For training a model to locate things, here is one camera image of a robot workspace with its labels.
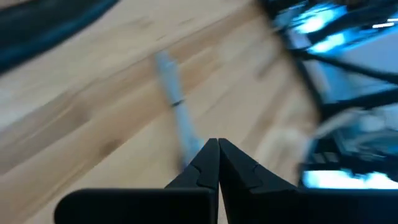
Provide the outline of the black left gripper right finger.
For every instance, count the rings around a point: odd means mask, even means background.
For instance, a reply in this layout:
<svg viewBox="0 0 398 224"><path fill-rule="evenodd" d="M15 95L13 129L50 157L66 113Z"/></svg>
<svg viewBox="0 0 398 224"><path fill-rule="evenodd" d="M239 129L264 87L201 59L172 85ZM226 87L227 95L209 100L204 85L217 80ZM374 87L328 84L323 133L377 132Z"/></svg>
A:
<svg viewBox="0 0 398 224"><path fill-rule="evenodd" d="M229 224L398 224L398 190L299 188L219 140Z"/></svg>

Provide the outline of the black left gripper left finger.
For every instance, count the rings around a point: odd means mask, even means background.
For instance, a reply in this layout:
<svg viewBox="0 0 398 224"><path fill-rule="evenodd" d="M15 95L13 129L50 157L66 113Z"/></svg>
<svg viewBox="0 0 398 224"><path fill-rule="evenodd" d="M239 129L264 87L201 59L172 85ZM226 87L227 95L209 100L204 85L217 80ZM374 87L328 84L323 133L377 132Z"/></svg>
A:
<svg viewBox="0 0 398 224"><path fill-rule="evenodd" d="M220 148L209 139L162 189L80 189L61 199L55 224L217 224Z"/></svg>

